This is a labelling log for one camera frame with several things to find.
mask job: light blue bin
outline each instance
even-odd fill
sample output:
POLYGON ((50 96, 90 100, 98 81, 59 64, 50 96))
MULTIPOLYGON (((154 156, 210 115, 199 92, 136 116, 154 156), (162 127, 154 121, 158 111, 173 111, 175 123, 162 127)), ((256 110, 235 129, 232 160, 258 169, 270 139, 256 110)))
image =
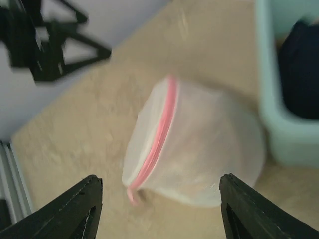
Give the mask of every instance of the light blue bin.
POLYGON ((319 167, 319 121, 300 119, 286 110, 275 48, 275 37, 288 33, 300 18, 319 17, 319 0, 256 0, 255 6, 260 114, 270 134, 271 153, 284 165, 319 167))

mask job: translucent plastic bag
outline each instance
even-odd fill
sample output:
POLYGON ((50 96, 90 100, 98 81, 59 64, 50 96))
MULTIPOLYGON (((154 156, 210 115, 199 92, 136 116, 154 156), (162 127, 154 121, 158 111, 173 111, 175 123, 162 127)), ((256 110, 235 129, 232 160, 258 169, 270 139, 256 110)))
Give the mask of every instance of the translucent plastic bag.
POLYGON ((139 113, 124 161, 123 183, 135 203, 142 188, 180 202, 220 205, 219 180, 233 173, 253 186, 265 160, 254 115, 222 90, 170 76, 139 113))

